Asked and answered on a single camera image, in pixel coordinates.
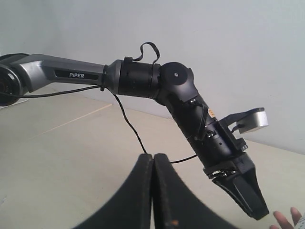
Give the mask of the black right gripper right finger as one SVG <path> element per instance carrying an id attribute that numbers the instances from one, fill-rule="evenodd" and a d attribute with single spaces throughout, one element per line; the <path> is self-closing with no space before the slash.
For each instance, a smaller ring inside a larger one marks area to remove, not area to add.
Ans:
<path id="1" fill-rule="evenodd" d="M 152 202 L 156 229 L 236 228 L 194 195 L 165 154 L 153 158 Z"/>

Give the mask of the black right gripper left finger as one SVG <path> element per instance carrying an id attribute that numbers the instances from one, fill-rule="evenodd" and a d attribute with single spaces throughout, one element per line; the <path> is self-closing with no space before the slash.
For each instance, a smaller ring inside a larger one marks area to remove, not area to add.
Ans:
<path id="1" fill-rule="evenodd" d="M 117 192 L 77 229 L 148 229 L 153 157 L 141 154 Z"/>

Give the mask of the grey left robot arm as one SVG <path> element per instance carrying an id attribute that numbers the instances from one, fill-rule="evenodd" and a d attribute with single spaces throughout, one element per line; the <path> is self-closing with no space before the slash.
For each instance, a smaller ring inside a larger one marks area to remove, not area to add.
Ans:
<path id="1" fill-rule="evenodd" d="M 131 57 L 110 65 L 44 54 L 7 54 L 0 58 L 0 105 L 16 103 L 26 93 L 51 83 L 82 84 L 114 95 L 149 98 L 165 106 L 204 166 L 205 174 L 250 217 L 259 220 L 268 208 L 259 188 L 255 165 L 240 133 L 267 125 L 264 108 L 218 120 L 194 85 L 190 68 L 178 62 L 142 63 Z"/>

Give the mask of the person's open hand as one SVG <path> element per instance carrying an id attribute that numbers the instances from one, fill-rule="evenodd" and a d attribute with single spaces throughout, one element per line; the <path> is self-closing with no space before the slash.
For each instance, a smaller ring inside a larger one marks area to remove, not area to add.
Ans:
<path id="1" fill-rule="evenodd" d="M 290 207 L 290 215 L 293 224 L 288 221 L 287 217 L 282 212 L 278 210 L 274 211 L 273 217 L 276 219 L 279 226 L 271 225 L 269 226 L 269 229 L 293 229 L 301 219 L 302 214 L 297 208 Z"/>

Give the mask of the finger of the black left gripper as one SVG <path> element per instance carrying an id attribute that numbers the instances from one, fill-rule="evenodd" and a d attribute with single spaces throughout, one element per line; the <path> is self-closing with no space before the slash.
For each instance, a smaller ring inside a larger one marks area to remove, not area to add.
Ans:
<path id="1" fill-rule="evenodd" d="M 248 203 L 251 190 L 242 176 L 216 177 L 212 182 L 224 190 L 249 217 L 252 216 Z"/>
<path id="2" fill-rule="evenodd" d="M 251 168 L 233 179 L 236 200 L 241 209 L 251 218 L 260 220 L 269 214 L 256 177 L 256 169 Z"/>

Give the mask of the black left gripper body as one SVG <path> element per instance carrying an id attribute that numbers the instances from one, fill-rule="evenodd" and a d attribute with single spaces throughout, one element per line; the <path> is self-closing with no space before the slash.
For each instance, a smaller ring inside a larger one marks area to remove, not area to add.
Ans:
<path id="1" fill-rule="evenodd" d="M 254 163 L 245 152 L 246 142 L 242 138 L 236 139 L 228 127 L 214 121 L 204 130 L 203 139 L 192 135 L 188 142 L 209 178 L 244 174 L 254 169 Z"/>

